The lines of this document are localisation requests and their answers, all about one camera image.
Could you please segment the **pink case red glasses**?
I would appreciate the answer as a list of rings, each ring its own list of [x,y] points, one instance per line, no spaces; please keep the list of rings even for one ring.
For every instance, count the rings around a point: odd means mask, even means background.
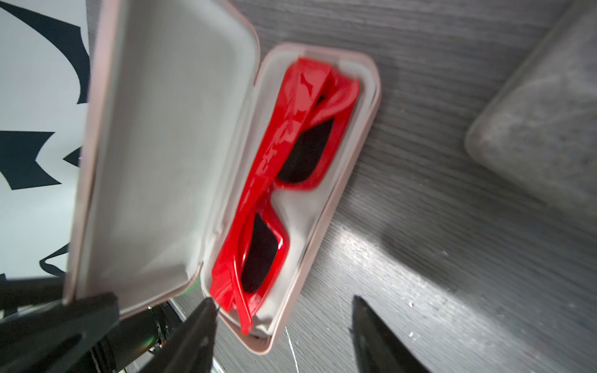
[[[243,334],[253,354],[284,331],[373,124],[382,85],[366,54],[284,43],[266,55],[227,1],[105,1],[63,300],[113,293],[126,319],[199,284],[202,295],[233,222],[285,71],[327,62],[361,91],[331,168],[313,191],[280,189],[273,207],[290,253]]]

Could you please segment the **teal case black sunglasses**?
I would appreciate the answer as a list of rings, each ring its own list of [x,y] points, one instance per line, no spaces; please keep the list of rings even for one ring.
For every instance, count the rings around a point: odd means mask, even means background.
[[[466,134],[478,163],[596,223],[596,3],[574,1]]]

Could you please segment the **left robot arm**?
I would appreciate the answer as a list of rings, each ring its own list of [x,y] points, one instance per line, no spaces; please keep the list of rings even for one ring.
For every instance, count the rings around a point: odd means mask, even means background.
[[[61,278],[1,279],[3,372],[118,372],[181,325],[163,303],[122,320],[115,295],[68,305]]]

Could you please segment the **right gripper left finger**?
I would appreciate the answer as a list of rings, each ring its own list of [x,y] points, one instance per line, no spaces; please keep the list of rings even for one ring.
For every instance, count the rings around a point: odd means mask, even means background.
[[[217,316],[213,299],[204,299],[141,372],[210,372]]]

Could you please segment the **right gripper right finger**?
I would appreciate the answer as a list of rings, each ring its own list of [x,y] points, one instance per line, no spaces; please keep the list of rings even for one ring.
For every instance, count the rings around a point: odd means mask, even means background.
[[[352,300],[351,335],[359,372],[429,372],[358,295]]]

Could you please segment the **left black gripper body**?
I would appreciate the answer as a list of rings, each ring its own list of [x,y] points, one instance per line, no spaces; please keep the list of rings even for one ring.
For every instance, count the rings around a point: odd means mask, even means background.
[[[119,320],[118,298],[104,293],[68,304],[62,278],[1,280],[2,372],[66,372]]]

